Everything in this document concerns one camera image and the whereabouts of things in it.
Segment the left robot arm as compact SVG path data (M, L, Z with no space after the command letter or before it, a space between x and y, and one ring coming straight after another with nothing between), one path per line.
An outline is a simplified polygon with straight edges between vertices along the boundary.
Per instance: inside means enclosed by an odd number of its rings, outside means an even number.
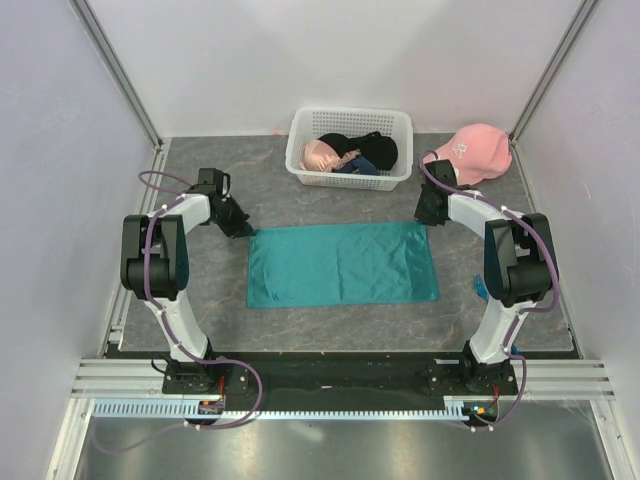
M123 220L120 280L153 312L168 342L160 370L166 394L220 394L232 368L214 357L187 294L187 234L210 224L230 239L256 234L231 194L231 175L216 168L201 168L196 182L170 204Z

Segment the white plastic basket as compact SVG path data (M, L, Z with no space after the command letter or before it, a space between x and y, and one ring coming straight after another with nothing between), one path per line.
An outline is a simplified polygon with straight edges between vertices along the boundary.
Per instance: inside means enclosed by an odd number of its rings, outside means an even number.
M295 113L285 166L304 185L391 191L411 175L408 114L349 107Z

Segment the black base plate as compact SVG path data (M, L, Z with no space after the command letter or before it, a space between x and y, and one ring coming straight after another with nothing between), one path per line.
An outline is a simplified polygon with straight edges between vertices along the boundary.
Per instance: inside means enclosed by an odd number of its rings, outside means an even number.
M428 352L230 352L216 365L179 362L163 355L166 394L249 395L262 384L278 390L372 388L419 394L495 397L515 395L518 383L509 360L481 366L463 353Z

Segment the navy blue garment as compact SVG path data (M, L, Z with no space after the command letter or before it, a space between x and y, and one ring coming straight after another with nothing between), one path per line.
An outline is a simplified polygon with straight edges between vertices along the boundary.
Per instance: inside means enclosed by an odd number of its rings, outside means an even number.
M358 174L368 176L380 175L378 168L362 155L350 160L342 167L334 169L333 172L339 174Z

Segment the peach satin garment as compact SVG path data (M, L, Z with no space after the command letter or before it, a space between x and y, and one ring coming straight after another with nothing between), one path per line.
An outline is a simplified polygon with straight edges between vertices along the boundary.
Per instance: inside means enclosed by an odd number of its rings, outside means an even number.
M305 145L299 166L305 171L330 173L341 169L346 163L348 160L330 145L321 140L312 140Z

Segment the teal satin napkin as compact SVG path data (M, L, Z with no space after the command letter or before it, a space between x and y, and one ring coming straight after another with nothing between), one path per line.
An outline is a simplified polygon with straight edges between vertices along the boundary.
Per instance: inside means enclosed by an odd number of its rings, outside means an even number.
M252 309L437 301L426 227L415 222L264 228L251 238Z

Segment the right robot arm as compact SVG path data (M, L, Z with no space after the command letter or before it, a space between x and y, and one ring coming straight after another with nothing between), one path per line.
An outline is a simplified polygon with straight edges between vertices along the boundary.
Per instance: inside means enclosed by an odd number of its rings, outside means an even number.
M459 186L453 165L434 160L425 176L414 219L427 226L448 221L484 241L483 279L488 300L481 323L463 347L451 373L467 392L513 389L508 377L512 345L532 312L549 312L559 302L559 274L550 225L540 213L522 214L492 203L477 190Z

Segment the pink baseball cap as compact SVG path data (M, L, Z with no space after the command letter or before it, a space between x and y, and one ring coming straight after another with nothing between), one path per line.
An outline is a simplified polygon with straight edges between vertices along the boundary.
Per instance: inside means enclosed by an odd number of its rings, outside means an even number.
M459 185L496 179L512 162L507 134L487 124L462 127L436 153L440 160L451 162Z

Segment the black garment in basket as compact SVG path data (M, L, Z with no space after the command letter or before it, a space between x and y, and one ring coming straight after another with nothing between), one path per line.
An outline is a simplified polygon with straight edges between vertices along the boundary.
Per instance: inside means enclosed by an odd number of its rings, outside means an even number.
M396 142L389 136L383 136L379 131L353 138L340 133L328 133L319 137L318 140L330 145L346 160L362 155L383 171L390 171L399 157Z

